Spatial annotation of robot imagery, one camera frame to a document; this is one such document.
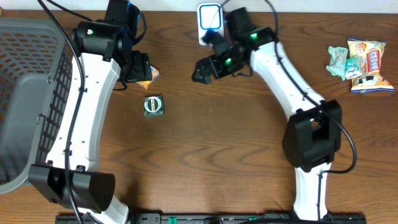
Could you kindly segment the orange tissue pack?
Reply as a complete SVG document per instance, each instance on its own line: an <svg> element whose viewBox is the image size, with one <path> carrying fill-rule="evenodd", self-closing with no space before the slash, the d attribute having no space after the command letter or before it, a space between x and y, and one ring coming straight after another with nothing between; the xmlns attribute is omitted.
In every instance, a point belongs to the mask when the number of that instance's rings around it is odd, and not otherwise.
<svg viewBox="0 0 398 224"><path fill-rule="evenodd" d="M150 81L141 81L138 82L138 84L145 88L146 90L149 89L150 85L155 81L155 79L160 75L159 70L155 68L154 66L150 66L151 72L152 72L152 79Z"/></svg>

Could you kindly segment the black box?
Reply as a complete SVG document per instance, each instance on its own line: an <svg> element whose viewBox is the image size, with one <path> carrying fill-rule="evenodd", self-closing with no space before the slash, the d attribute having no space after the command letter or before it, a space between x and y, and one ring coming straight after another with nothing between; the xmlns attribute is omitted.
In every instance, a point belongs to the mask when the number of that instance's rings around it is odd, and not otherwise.
<svg viewBox="0 0 398 224"><path fill-rule="evenodd" d="M144 97L144 116L162 116L164 114L164 99L162 95Z"/></svg>

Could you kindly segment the teal wet wipes pack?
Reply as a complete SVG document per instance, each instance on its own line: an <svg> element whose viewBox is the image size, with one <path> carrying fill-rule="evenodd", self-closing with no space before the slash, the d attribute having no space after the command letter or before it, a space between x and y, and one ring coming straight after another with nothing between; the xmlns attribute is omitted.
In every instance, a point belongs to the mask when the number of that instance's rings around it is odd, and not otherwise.
<svg viewBox="0 0 398 224"><path fill-rule="evenodd" d="M345 64L348 54L348 49L344 47L329 46L328 53L330 54L330 63L326 66L326 70L333 76L340 77L343 81L345 78Z"/></svg>

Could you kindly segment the teal kleenex tissue pack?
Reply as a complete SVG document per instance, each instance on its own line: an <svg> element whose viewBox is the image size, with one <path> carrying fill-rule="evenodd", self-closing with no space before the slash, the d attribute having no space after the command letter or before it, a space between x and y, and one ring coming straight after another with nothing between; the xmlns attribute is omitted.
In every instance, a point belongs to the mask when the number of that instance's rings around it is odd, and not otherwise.
<svg viewBox="0 0 398 224"><path fill-rule="evenodd" d="M345 78L350 80L359 77L363 74L363 69L361 66L361 57L355 56L348 58L345 62Z"/></svg>

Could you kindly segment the white snack bag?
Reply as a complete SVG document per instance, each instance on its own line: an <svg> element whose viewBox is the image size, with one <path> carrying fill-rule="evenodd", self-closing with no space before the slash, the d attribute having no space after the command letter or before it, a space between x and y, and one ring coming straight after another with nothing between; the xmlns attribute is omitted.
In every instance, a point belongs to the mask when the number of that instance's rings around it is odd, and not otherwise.
<svg viewBox="0 0 398 224"><path fill-rule="evenodd" d="M363 74L352 78L351 93L394 92L392 84L381 74L381 59L386 41L360 40L349 38L349 57L361 59Z"/></svg>

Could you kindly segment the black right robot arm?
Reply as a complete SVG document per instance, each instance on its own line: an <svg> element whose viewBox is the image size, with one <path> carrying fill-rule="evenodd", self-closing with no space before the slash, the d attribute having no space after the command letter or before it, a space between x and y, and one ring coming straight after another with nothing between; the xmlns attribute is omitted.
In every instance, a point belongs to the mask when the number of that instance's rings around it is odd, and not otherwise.
<svg viewBox="0 0 398 224"><path fill-rule="evenodd" d="M325 101L303 79L286 56L277 31L257 28L245 8L225 18L231 43L213 25L213 16L200 20L206 22L200 41L215 52L196 63L193 81L209 84L212 75L226 77L245 65L265 81L287 118L282 148L295 169L294 213L301 220L324 220L328 215L325 181L341 146L340 105Z"/></svg>

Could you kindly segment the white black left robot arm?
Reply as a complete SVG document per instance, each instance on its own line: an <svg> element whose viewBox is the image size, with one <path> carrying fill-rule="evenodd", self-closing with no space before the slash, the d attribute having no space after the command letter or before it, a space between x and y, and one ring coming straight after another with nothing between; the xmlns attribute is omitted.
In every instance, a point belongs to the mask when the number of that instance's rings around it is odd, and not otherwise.
<svg viewBox="0 0 398 224"><path fill-rule="evenodd" d="M126 223L128 206L114 194L116 178L100 172L100 137L117 82L150 80L146 53L134 50L136 23L83 21L73 30L72 82L62 123L44 164L33 164L28 179L49 201L70 208L83 223Z"/></svg>

